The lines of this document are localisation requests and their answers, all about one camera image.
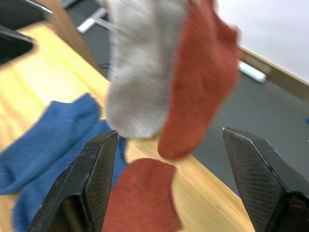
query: sock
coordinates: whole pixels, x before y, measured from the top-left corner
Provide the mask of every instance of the sock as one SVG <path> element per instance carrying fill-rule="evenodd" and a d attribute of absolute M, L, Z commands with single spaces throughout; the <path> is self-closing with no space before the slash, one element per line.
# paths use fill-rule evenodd
<path fill-rule="evenodd" d="M 160 156 L 169 160 L 184 158 L 199 145 L 239 74 L 237 31 L 218 17 L 213 1 L 188 4 L 158 145 Z"/>
<path fill-rule="evenodd" d="M 155 159 L 129 164 L 111 191 L 102 232 L 180 230 L 171 194 L 175 170 Z"/>
<path fill-rule="evenodd" d="M 0 155 L 0 195 L 10 194 L 46 170 L 99 117 L 99 106 L 85 94 L 73 103 L 51 102 L 39 121 Z"/>
<path fill-rule="evenodd" d="M 183 0 L 108 0 L 114 31 L 107 120 L 126 138 L 162 129 L 170 99 L 170 61 L 177 45 Z"/>
<path fill-rule="evenodd" d="M 61 156 L 42 175 L 38 176 L 21 191 L 13 210 L 13 224 L 16 232 L 26 231 L 54 181 L 77 158 L 84 144 L 93 137 L 110 130 L 106 120 L 96 123 L 66 154 Z M 120 138 L 115 154 L 112 185 L 116 183 L 117 178 L 126 167 L 123 156 L 125 146 L 126 140 Z"/>

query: gray sock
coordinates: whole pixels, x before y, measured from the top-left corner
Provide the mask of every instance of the gray sock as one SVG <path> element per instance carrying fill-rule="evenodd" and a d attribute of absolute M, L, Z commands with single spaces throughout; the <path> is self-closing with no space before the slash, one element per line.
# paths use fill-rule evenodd
<path fill-rule="evenodd" d="M 171 69 L 185 0 L 108 0 L 111 85 L 107 120 L 126 138 L 149 138 L 169 109 Z"/>

